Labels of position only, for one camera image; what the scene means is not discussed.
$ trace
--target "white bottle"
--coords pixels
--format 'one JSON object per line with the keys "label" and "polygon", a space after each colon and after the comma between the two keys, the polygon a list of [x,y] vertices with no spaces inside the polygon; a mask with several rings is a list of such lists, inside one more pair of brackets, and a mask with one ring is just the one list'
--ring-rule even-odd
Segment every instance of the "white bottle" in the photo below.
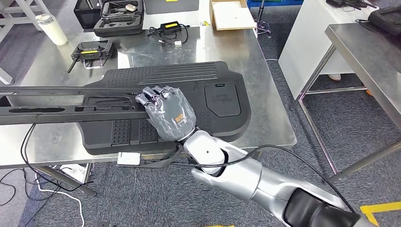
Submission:
{"label": "white bottle", "polygon": [[39,26],[54,44],[61,46],[67,43],[67,37],[62,31],[59,23],[57,23],[56,17],[51,14],[41,14],[35,18]]}

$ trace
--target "white cabinet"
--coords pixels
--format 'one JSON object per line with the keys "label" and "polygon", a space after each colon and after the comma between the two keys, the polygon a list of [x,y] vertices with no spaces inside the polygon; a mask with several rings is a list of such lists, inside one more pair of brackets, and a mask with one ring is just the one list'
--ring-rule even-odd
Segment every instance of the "white cabinet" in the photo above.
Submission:
{"label": "white cabinet", "polygon": [[[355,23],[367,19],[377,9],[334,8],[325,0],[304,0],[291,33],[279,58],[279,64],[291,93],[296,98],[329,49],[331,42],[324,31],[330,24]],[[353,73],[336,51],[321,74]]]}

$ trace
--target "cardboard box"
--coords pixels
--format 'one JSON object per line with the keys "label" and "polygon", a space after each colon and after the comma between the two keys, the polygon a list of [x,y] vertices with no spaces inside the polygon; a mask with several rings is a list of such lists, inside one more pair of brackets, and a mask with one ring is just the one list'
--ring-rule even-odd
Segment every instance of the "cardboard box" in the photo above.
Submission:
{"label": "cardboard box", "polygon": [[210,21],[217,30],[256,28],[246,0],[210,0]]}

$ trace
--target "silver robotic arm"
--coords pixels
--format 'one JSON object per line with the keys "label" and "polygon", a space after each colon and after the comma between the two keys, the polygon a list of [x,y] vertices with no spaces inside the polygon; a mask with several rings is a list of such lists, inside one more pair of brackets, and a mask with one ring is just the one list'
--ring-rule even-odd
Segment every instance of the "silver robotic arm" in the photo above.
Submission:
{"label": "silver robotic arm", "polygon": [[147,87],[136,100],[145,106],[150,122],[166,140],[179,141],[200,166],[195,179],[241,200],[252,200],[287,227],[374,227],[358,214],[345,211],[343,201],[306,181],[267,168],[253,158],[229,163],[248,153],[195,128],[196,117],[183,93],[172,87]]}

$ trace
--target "metal table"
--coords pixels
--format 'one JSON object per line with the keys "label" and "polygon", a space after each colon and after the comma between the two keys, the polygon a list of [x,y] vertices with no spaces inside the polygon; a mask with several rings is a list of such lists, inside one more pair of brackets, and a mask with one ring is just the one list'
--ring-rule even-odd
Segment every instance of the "metal table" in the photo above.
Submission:
{"label": "metal table", "polygon": [[[56,46],[46,41],[23,86],[83,86],[100,80],[109,69],[225,61],[230,70],[243,75],[252,116],[245,134],[232,144],[252,149],[262,144],[287,148],[296,138],[253,30],[214,31],[212,27],[191,27],[182,46],[161,46],[157,39],[139,35],[111,37],[118,47],[116,58],[99,69],[85,69],[77,63],[70,74],[70,54],[80,42],[99,40],[94,33],[68,36],[69,42]],[[80,104],[82,97],[31,99],[13,97],[13,104]],[[24,167],[19,149],[30,125],[0,126],[0,168]],[[142,153],[142,158],[161,158],[164,151]],[[76,123],[39,124],[27,146],[29,163],[49,166],[71,163],[113,162],[117,154],[93,156],[82,145]]]}
{"label": "metal table", "polygon": [[[358,23],[329,25],[325,33],[331,40],[332,45],[291,108],[294,109],[298,103],[300,104],[334,172],[334,176],[330,180],[335,181],[388,154],[400,150],[401,138],[355,162],[342,171],[338,171],[311,116],[303,104],[303,99],[305,95],[311,94],[369,89],[379,105],[386,111],[397,127],[401,129],[401,42],[399,39],[393,39],[368,31]],[[336,49],[348,62],[365,87],[310,91],[309,89]]]}

